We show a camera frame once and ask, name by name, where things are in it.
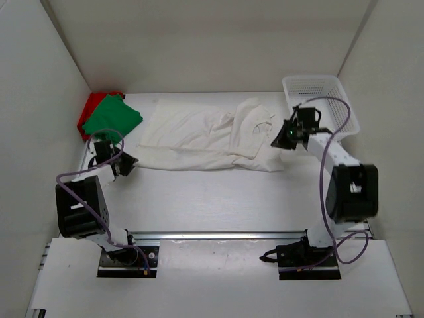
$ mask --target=cable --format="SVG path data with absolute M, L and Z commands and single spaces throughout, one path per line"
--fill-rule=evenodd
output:
M 100 130 L 98 130 L 98 131 L 96 131 L 95 133 L 93 133 L 91 136 L 90 136 L 90 138 L 89 138 L 89 140 L 88 140 L 88 143 L 87 143 L 87 147 L 89 147 L 89 143 L 90 143 L 90 141 L 91 141 L 91 139 L 95 136 L 95 135 L 97 135 L 97 134 L 99 134 L 100 132 L 102 132 L 102 131 L 112 131 L 112 132 L 114 132 L 114 133 L 117 133 L 118 135 L 119 135 L 119 137 L 121 138 L 121 141 L 122 141 L 122 147 L 121 147 L 121 149 L 119 150 L 119 152 L 116 154 L 116 155 L 114 155 L 112 158 L 110 158 L 110 159 L 108 159 L 108 160 L 106 160 L 106 161 L 104 161 L 104 162 L 102 162 L 101 164 L 96 164 L 95 166 L 93 166 L 93 167 L 91 167 L 91 168 L 88 168 L 88 169 L 85 169 L 85 170 L 80 170 L 80 171 L 76 171 L 76 172 L 65 172 L 65 173 L 63 173 L 63 174 L 58 174 L 57 176 L 56 176 L 56 183 L 62 188 L 62 189 L 64 189 L 70 196 L 72 196 L 78 203 L 81 203 L 93 216 L 94 216 L 94 218 L 96 219 L 96 221 L 101 225 L 101 227 L 103 227 L 103 229 L 106 231 L 106 233 L 107 233 L 107 242 L 110 244 L 110 245 L 113 245 L 113 246 L 116 246 L 116 247 L 119 247 L 119 248 L 133 248 L 133 249 L 135 249 L 137 252 L 139 252 L 140 254 L 141 254 L 141 256 L 143 257 L 143 259 L 144 259 L 144 268 L 145 269 L 147 269 L 148 271 L 150 271 L 150 266 L 149 266 L 149 264 L 148 264 L 148 260 L 147 260 L 147 257 L 146 257 L 146 255 L 145 255 L 145 253 L 142 251 L 142 249 L 141 248 L 139 248 L 137 245 L 125 245 L 125 244 L 119 244 L 119 243 L 114 243 L 113 241 L 112 241 L 112 234 L 111 234 L 111 231 L 109 230 L 109 227 L 107 226 L 107 224 L 106 224 L 106 222 L 100 217 L 100 215 L 98 215 L 95 211 L 94 211 L 94 209 L 92 208 L 92 207 L 90 207 L 82 198 L 80 198 L 75 192 L 73 192 L 70 188 L 68 188 L 61 180 L 60 180 L 60 178 L 63 178 L 63 177 L 68 177 L 68 176 L 74 176 L 74 175 L 77 175 L 77 174 L 84 174 L 84 173 L 86 173 L 86 172 L 90 172 L 90 171 L 93 171 L 94 169 L 98 169 L 98 168 L 100 168 L 100 167 L 102 167 L 102 166 L 104 166 L 104 165 L 106 165 L 106 164 L 108 164 L 108 163 L 110 163 L 110 162 L 112 162 L 112 161 L 114 161 L 114 160 L 116 160 L 117 158 L 119 158 L 119 156 L 124 152 L 124 137 L 122 136 L 122 134 L 119 132 L 119 131 L 116 131 L 115 129 L 110 129 L 110 128 L 104 128 L 104 129 L 100 129 Z
M 326 255 L 326 257 L 324 257 L 322 260 L 320 260 L 319 262 L 312 264 L 312 265 L 306 265 L 306 266 L 300 266 L 300 267 L 295 267 L 295 268 L 284 268 L 281 269 L 281 272 L 291 272 L 291 271 L 295 271 L 295 270 L 308 270 L 311 269 L 313 267 L 316 267 L 318 265 L 320 265 L 321 263 L 323 263 L 324 261 L 326 261 L 328 259 L 328 257 L 330 257 L 333 253 L 336 256 L 336 259 L 341 263 L 341 264 L 352 264 L 353 262 L 356 262 L 364 253 L 365 250 L 368 247 L 368 243 L 370 241 L 370 236 L 368 235 L 368 233 L 366 231 L 363 230 L 359 230 L 359 231 L 355 231 L 352 232 L 351 234 L 349 234 L 347 237 L 345 237 L 344 239 L 342 239 L 339 243 L 336 242 L 336 238 L 334 237 L 333 233 L 331 232 L 328 220 L 327 220 L 327 212 L 325 210 L 325 204 L 324 204 L 324 185 L 323 185 L 323 179 L 324 179 L 324 167 L 325 167 L 325 157 L 327 156 L 328 150 L 330 148 L 330 144 L 333 141 L 333 139 L 336 137 L 336 135 L 341 132 L 341 130 L 347 125 L 347 123 L 349 122 L 350 119 L 350 114 L 352 113 L 352 111 L 350 110 L 350 106 L 349 104 L 337 97 L 329 97 L 329 96 L 320 96 L 320 97 L 314 97 L 311 99 L 308 99 L 307 101 L 304 101 L 303 103 L 300 103 L 299 105 L 296 105 L 296 107 L 300 107 L 302 105 L 305 105 L 306 103 L 309 103 L 311 101 L 316 101 L 318 99 L 331 99 L 334 101 L 339 101 L 341 102 L 344 106 L 346 106 L 347 109 L 347 116 L 346 119 L 344 120 L 343 124 L 330 136 L 329 140 L 327 141 L 327 144 L 324 147 L 324 151 L 323 151 L 323 157 L 321 159 L 321 167 L 319 169 L 319 202 L 321 205 L 321 214 L 323 216 L 323 220 L 324 220 L 324 225 L 325 225 L 325 229 L 327 230 L 331 241 L 333 242 L 333 249 L 330 253 L 328 253 L 328 255 Z M 340 258 L 337 249 L 338 247 L 343 244 L 344 242 L 346 242 L 348 239 L 350 239 L 351 237 L 353 237 L 354 235 L 357 234 L 365 234 L 365 244 L 364 247 L 362 248 L 362 250 L 359 252 L 358 255 L 356 255 L 352 260 L 349 261 L 344 261 Z

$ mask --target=white panel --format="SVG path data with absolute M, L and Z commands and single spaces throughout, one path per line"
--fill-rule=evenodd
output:
M 89 89 L 39 1 L 0 11 L 0 316 L 24 317 L 57 231 L 54 177 L 78 161 Z
M 50 0 L 92 90 L 281 91 L 336 75 L 369 0 Z
M 414 314 L 424 317 L 424 2 L 379 1 L 341 72 L 362 131 L 352 140 L 380 171 L 374 228 L 387 239 Z
M 372 241 L 337 281 L 282 282 L 275 264 L 258 257 L 274 241 L 160 243 L 153 280 L 96 278 L 100 248 L 55 239 L 33 308 L 56 317 L 350 317 L 387 318 L 410 313 L 384 241 Z M 352 258 L 364 244 L 341 248 Z

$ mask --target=white cloth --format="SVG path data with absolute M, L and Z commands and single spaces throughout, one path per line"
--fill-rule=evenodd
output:
M 159 100 L 136 147 L 136 165 L 161 170 L 282 170 L 280 151 L 270 146 L 281 128 L 273 117 L 257 99 L 247 99 L 235 112 Z

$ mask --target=white table surface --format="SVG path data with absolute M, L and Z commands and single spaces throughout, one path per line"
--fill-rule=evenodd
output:
M 288 117 L 284 93 L 128 94 L 125 103 L 140 111 L 144 121 L 125 137 L 125 152 L 131 154 L 140 142 L 161 98 L 232 111 L 251 97 L 259 98 L 281 123 Z M 111 220 L 130 231 L 302 231 L 321 215 L 319 161 L 301 146 L 295 152 L 282 150 L 282 158 L 286 169 L 271 173 L 138 168 L 103 192 Z
M 46 318 L 373 317 L 411 311 L 384 241 L 371 241 L 341 280 L 279 281 L 258 257 L 278 244 L 260 241 L 161 241 L 156 279 L 96 278 L 100 248 L 87 240 L 52 241 L 33 309 Z M 363 240 L 341 248 L 344 259 Z

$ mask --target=white wall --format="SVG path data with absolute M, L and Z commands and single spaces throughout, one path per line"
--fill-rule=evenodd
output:
M 362 127 L 351 146 L 380 171 L 374 227 L 387 239 L 418 317 L 424 317 L 423 13 L 422 0 L 379 1 L 340 74 Z
M 127 93 L 281 91 L 286 75 L 336 75 L 369 2 L 50 0 L 90 88 Z
M 75 168 L 90 93 L 37 0 L 0 9 L 0 317 L 24 317 L 57 234 L 55 175 Z

